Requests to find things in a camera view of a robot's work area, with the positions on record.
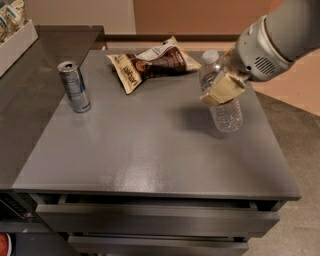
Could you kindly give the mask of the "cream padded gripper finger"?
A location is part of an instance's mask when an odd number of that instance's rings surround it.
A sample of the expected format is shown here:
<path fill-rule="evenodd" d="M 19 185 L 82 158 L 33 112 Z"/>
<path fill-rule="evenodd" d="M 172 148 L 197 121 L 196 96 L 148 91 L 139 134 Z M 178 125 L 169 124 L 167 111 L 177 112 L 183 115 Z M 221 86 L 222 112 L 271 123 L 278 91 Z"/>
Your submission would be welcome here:
<path fill-rule="evenodd" d="M 200 100 L 208 106 L 225 104 L 245 92 L 246 84 L 229 72 L 220 73 L 203 92 Z"/>

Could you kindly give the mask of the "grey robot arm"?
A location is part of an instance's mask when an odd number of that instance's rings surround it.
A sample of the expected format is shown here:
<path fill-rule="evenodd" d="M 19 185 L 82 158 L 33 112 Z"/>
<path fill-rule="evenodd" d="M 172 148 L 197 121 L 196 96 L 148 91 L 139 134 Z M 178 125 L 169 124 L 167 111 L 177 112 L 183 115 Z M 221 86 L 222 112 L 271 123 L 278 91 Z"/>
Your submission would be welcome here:
<path fill-rule="evenodd" d="M 319 47 L 320 0 L 285 0 L 245 29 L 222 56 L 226 67 L 204 90 L 201 101 L 225 104 L 244 93 L 248 81 L 269 81 Z"/>

